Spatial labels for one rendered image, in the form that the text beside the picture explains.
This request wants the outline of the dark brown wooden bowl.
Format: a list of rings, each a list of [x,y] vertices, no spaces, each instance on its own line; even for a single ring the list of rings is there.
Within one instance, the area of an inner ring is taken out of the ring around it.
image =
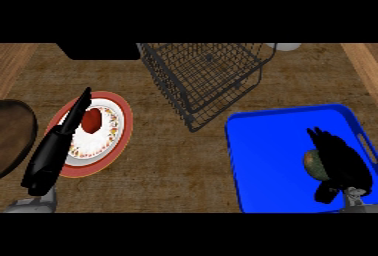
[[[38,137],[38,118],[20,100],[0,100],[0,179],[24,161]]]

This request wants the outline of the white floral plate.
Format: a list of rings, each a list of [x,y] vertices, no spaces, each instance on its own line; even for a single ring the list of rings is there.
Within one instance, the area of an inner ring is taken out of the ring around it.
[[[82,127],[73,135],[66,164],[82,167],[100,162],[116,148],[125,132],[125,114],[119,104],[106,98],[92,100],[91,107],[103,113],[103,127],[89,134]]]

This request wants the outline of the pale grey round object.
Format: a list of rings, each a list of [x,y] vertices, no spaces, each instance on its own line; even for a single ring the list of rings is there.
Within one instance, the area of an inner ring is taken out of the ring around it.
[[[267,45],[280,51],[293,51],[300,48],[302,43],[267,43]]]

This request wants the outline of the red round placemat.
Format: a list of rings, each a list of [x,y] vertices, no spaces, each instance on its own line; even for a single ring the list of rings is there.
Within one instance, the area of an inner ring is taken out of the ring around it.
[[[91,118],[101,121],[95,133],[76,129],[61,176],[82,178],[104,170],[122,155],[134,132],[134,112],[125,98],[107,91],[92,93],[86,109]]]

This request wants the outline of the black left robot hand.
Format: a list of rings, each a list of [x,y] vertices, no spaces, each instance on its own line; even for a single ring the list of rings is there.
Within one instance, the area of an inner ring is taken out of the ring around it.
[[[73,135],[91,104],[92,88],[88,87],[73,105],[64,123],[49,130],[33,154],[21,182],[32,196],[45,196],[57,183],[69,157]]]

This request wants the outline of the blue plastic tray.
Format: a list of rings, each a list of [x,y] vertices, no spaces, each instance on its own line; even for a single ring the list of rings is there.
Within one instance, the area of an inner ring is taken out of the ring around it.
[[[303,157],[315,148],[308,131],[314,128],[342,137],[355,148],[374,178],[378,203],[378,151],[354,111],[342,104],[293,107],[231,115],[225,125],[231,167],[241,211],[246,213],[336,212],[345,200],[315,201],[320,181],[306,172]]]

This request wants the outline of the black appliance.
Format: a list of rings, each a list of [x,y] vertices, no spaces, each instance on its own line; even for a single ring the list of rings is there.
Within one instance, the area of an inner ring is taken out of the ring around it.
[[[60,43],[61,50],[73,60],[140,60],[135,43]]]

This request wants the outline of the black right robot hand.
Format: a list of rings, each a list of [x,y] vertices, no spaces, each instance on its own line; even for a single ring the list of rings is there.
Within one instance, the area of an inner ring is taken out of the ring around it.
[[[321,182],[315,201],[330,204],[339,193],[349,188],[373,192],[373,175],[368,165],[346,141],[320,128],[308,129],[329,179]]]

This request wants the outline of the green squash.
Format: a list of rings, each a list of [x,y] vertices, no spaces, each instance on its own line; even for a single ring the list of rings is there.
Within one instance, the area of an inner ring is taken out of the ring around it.
[[[305,169],[308,171],[308,174],[312,176],[312,178],[317,179],[318,181],[329,181],[330,177],[323,165],[318,150],[309,150],[306,152],[303,163],[305,163]]]

